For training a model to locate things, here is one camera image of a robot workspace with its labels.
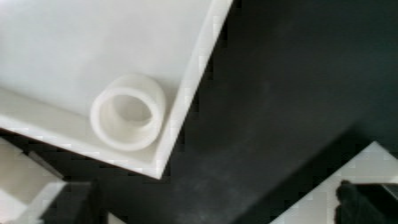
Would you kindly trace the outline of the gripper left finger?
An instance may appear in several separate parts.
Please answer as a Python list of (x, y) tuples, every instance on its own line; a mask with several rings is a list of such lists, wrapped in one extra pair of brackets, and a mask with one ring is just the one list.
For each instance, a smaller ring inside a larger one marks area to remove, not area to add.
[(91, 189), (66, 182), (0, 138), (0, 224), (92, 224)]

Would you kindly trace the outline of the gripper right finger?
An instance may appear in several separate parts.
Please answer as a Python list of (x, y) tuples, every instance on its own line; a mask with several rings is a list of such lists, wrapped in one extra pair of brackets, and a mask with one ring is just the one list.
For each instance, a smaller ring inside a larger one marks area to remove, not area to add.
[(398, 224), (398, 158), (371, 142), (270, 224)]

